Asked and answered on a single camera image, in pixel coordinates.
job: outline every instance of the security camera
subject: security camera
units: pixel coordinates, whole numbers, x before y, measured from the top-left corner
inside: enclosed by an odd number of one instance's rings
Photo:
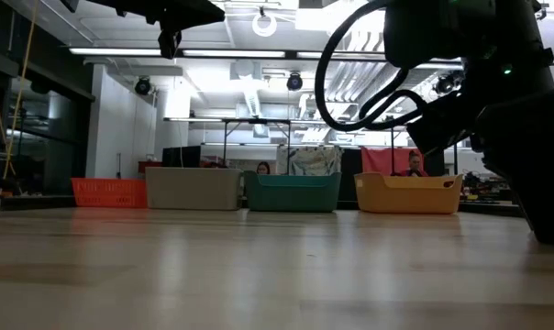
[[[150,95],[153,91],[152,85],[150,84],[150,77],[138,78],[137,85],[134,86],[134,91],[137,92],[138,95]]]
[[[464,74],[462,71],[452,71],[438,78],[438,83],[433,87],[434,92],[438,95],[448,94],[459,89],[463,80]]]
[[[298,72],[292,72],[287,80],[287,89],[292,92],[297,92],[304,87],[304,80]]]

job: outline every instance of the fluorescent light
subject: fluorescent light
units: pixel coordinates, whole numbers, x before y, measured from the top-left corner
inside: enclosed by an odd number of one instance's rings
[[[75,55],[86,56],[160,56],[158,49],[106,49],[106,48],[69,48]]]
[[[240,146],[239,143],[227,143],[227,146]],[[202,143],[202,146],[222,146],[224,147],[224,143],[221,142],[204,142]]]
[[[243,143],[242,146],[247,147],[279,147],[276,143]]]
[[[319,59],[322,57],[321,51],[298,51],[297,57],[299,59]]]
[[[229,57],[229,58],[272,58],[284,59],[284,51],[273,50],[217,50],[217,49],[186,49],[184,57]]]
[[[179,121],[179,122],[202,122],[202,123],[218,123],[221,122],[222,119],[218,118],[165,118],[169,121]]]
[[[298,59],[319,60],[321,51],[298,51]],[[385,54],[382,52],[368,51],[335,51],[332,54],[333,61],[380,61],[385,62]]]
[[[365,4],[366,0],[338,1],[320,9],[300,8],[295,12],[295,29],[334,32],[355,10]],[[359,19],[350,30],[381,32],[384,22],[384,11],[378,10]]]
[[[292,124],[316,124],[316,125],[324,125],[325,122],[321,120],[292,120]]]
[[[430,70],[462,70],[462,65],[459,64],[442,64],[442,63],[424,63],[415,67],[416,69]]]

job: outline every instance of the wall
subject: wall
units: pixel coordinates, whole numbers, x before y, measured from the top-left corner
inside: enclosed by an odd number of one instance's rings
[[[472,150],[458,150],[459,173],[470,171],[483,173],[491,173],[485,169],[482,163],[482,153],[476,153]],[[450,174],[454,173],[454,149],[449,148],[444,151],[444,161],[446,168],[450,170]]]
[[[0,0],[0,54],[22,65],[30,26],[28,19]],[[65,46],[49,32],[36,26],[27,76],[71,99],[82,98],[87,101],[92,91],[92,65],[83,65],[83,57],[71,54]]]
[[[154,154],[157,160],[162,160],[163,149],[185,147],[188,145],[189,124],[185,122],[164,121],[166,116],[189,116],[189,96],[187,96],[187,112],[179,114],[170,114],[170,107],[173,107],[174,100],[172,92],[160,91],[157,93],[157,132],[155,136]]]
[[[115,178],[117,154],[121,154],[122,178],[139,176],[139,161],[154,153],[156,109],[107,74],[104,65],[94,67],[88,135],[88,178]]]
[[[272,138],[284,138],[283,133],[276,127],[271,126]],[[199,146],[203,142],[224,142],[224,130],[191,129],[189,131],[189,145]],[[254,138],[251,130],[235,130],[228,136],[228,143],[271,143],[271,139]],[[222,146],[202,146],[202,156],[224,156]],[[277,147],[250,147],[250,146],[227,146],[228,160],[276,160]]]

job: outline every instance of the beige basket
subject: beige basket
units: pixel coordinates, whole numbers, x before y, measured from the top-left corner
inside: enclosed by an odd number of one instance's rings
[[[147,168],[149,208],[238,210],[241,170]]]

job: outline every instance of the ceiling duct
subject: ceiling duct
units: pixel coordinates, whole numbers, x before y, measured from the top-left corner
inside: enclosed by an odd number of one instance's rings
[[[230,64],[230,80],[239,81],[244,93],[244,99],[249,108],[249,116],[262,117],[259,101],[259,86],[262,83],[262,70],[260,64],[252,60],[237,60]],[[268,138],[270,131],[266,125],[255,125],[253,128],[255,138]]]

